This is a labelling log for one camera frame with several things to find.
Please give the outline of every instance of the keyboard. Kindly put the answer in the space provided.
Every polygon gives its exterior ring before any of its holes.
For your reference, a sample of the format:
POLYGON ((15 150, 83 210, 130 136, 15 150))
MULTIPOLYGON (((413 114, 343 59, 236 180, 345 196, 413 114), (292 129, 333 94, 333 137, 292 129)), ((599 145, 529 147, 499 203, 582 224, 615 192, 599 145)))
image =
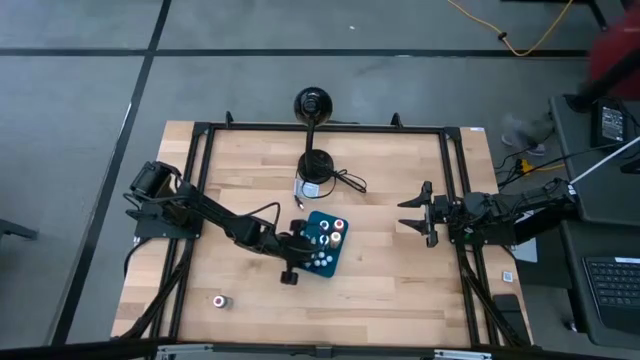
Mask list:
POLYGON ((640 335, 640 258, 589 257, 583 262, 602 324, 640 335))
POLYGON ((586 258, 585 265, 599 306, 640 308, 640 258, 586 258))

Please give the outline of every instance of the gray floor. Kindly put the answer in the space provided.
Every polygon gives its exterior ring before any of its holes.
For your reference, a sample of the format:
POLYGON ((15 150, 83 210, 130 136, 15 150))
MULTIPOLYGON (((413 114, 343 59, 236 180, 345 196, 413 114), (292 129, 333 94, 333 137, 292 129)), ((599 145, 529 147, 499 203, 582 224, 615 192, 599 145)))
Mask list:
MULTIPOLYGON (((499 24, 522 48, 561 9, 461 3, 499 24)), ((618 2, 600 3, 607 19, 620 16, 618 2)), ((160 5, 4 0, 0 48, 146 48, 160 5)), ((578 5, 543 47, 588 49, 598 34, 588 8, 578 5)), ((502 49, 494 33, 444 0, 174 0, 160 47, 502 49)), ((40 231, 36 242, 6 237, 0 244, 1 348, 47 341, 141 64, 140 57, 0 57, 0 218, 40 231)), ((120 194, 140 165, 155 157, 165 121, 222 121, 230 110, 238 121, 289 122, 296 92, 316 85, 332 95, 338 120, 382 124, 399 112, 406 124, 482 126, 498 162, 510 152, 499 141, 502 118, 539 116, 549 96, 575 91, 587 66, 585 60, 550 59, 156 58, 70 340, 109 336, 134 228, 120 194)), ((551 140, 549 158, 558 153, 551 140)), ((553 175, 563 172, 545 174, 553 175)), ((532 176, 509 191, 545 179, 532 176)), ((563 293, 540 287, 524 292, 534 340, 542 347, 640 356, 565 331, 561 319, 570 312, 563 293)))

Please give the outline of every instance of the black desk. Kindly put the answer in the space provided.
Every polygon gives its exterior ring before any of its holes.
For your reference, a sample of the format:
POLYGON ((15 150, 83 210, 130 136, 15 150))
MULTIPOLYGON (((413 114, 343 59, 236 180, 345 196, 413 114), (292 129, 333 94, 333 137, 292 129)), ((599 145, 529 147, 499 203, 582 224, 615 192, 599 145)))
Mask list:
MULTIPOLYGON (((550 105, 563 153, 588 149, 591 115, 576 114, 563 97, 552 98, 550 105)), ((640 118, 640 103, 627 103, 626 106, 640 118)), ((580 175, 605 156, 605 153, 594 151, 566 160, 570 178, 580 175)), ((577 183, 583 221, 563 221, 560 230, 573 284, 572 307, 579 329, 586 331, 591 341, 598 345, 640 349, 640 336, 607 328, 600 322, 582 265, 582 258, 588 256, 640 257, 640 227, 621 225, 638 220, 640 176, 620 173, 620 164, 629 160, 613 160, 577 183), (605 224, 608 221, 618 224, 605 224)))

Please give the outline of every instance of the white cable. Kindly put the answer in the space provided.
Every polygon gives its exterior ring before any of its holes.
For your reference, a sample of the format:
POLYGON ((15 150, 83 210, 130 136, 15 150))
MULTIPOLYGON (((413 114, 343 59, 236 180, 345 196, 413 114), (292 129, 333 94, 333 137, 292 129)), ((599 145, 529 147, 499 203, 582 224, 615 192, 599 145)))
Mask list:
POLYGON ((637 138, 635 138, 633 141, 629 142, 625 146, 621 147, 620 149, 616 150, 613 154, 611 154, 611 155, 607 156, 606 158, 600 160, 597 164, 593 165, 587 171, 585 171, 582 174, 580 174, 580 176, 578 176, 577 178, 571 180, 570 184, 573 185, 573 184, 577 183, 582 178, 584 178, 585 176, 589 175, 593 170, 599 168, 602 164, 604 164, 607 161, 613 159, 614 157, 616 157, 621 152, 627 150, 629 147, 633 146, 633 144, 637 143, 638 141, 640 141, 640 136, 638 136, 637 138))

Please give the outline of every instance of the wooden table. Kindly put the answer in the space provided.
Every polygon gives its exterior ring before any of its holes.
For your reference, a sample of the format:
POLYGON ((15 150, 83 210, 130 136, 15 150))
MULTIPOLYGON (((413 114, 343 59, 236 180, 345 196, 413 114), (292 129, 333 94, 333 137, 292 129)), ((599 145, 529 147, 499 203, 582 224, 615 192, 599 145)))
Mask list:
MULTIPOLYGON (((158 160, 183 167, 192 128, 193 122, 168 122, 158 160)), ((497 192, 484 131, 464 128, 461 132, 472 190, 497 192)), ((298 270, 298 285, 287 286, 279 282, 282 260, 238 248, 220 228, 205 224, 195 245, 179 340, 470 345, 460 274, 446 228, 438 229, 440 244, 427 249, 423 236, 397 222, 421 217, 420 209, 396 204, 417 196, 423 181, 433 183, 434 195, 446 192, 436 135, 316 133, 314 146, 333 156, 336 169, 346 168, 366 179, 368 192, 360 194, 338 182, 329 197, 306 200, 304 212, 292 197, 296 163, 304 151, 303 133, 219 130, 213 143, 207 196, 238 214, 279 201, 279 231, 288 230, 292 219, 306 219, 312 210, 343 217, 350 229, 333 278, 298 270), (233 298, 233 307, 215 308, 212 299, 218 294, 233 298)), ((453 143, 449 148, 456 193, 462 194, 453 143)), ((200 164, 201 156, 202 149, 195 164, 200 164)), ((332 183, 323 184, 321 193, 332 183)), ((274 214, 265 211, 260 216, 273 221, 274 214)), ((113 335, 129 329, 155 296, 166 248, 167 240, 158 239, 133 256, 113 335)), ((512 258, 497 246, 485 247, 484 256, 492 294, 516 294, 525 309, 512 258), (513 273, 513 283, 502 281, 503 271, 513 273)), ((167 304, 163 334, 172 300, 167 304)), ((481 339, 487 343, 477 299, 475 309, 481 339)), ((526 311, 524 315, 528 326, 526 311)))

